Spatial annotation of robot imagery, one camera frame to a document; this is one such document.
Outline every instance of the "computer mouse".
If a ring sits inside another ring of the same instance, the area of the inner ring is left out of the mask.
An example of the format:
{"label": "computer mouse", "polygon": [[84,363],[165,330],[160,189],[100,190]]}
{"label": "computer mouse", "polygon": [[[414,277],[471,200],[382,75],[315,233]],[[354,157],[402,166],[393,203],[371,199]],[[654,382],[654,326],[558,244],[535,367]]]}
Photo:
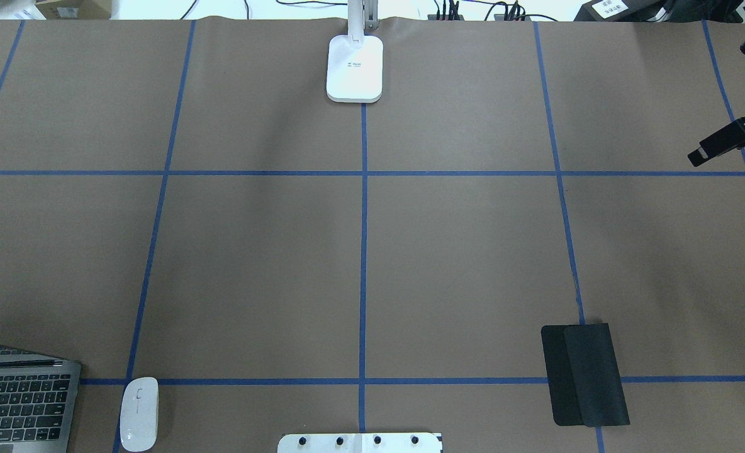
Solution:
{"label": "computer mouse", "polygon": [[135,379],[123,390],[120,437],[123,449],[146,451],[157,441],[157,379]]}

